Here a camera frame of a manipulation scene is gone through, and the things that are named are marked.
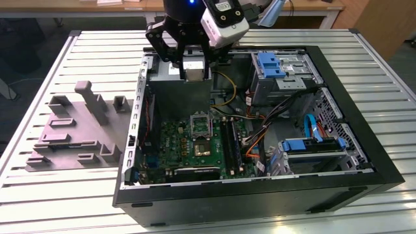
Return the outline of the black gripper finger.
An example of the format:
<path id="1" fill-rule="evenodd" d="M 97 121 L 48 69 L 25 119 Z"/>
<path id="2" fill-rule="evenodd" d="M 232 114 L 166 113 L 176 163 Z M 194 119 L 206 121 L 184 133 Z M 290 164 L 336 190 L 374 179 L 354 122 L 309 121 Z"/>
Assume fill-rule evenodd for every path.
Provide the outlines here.
<path id="1" fill-rule="evenodd" d="M 177 45 L 176 48 L 169 47 L 162 39 L 162 33 L 173 38 Z M 158 23 L 149 23 L 146 27 L 145 37 L 158 54 L 160 59 L 164 62 L 172 62 L 178 68 L 180 79 L 185 80 L 185 71 L 182 66 L 182 54 L 186 46 L 186 32 L 185 27 L 181 22 L 172 19 L 170 17 L 164 17 L 164 20 Z"/>
<path id="2" fill-rule="evenodd" d="M 209 65 L 216 63 L 216 61 L 226 55 L 229 52 L 233 42 L 225 44 L 220 48 L 214 49 L 209 46 L 208 35 L 202 29 L 202 25 L 200 23 L 193 24 L 193 32 L 190 36 L 190 44 L 196 45 L 201 48 L 204 54 L 204 79 L 208 79 L 209 76 Z"/>

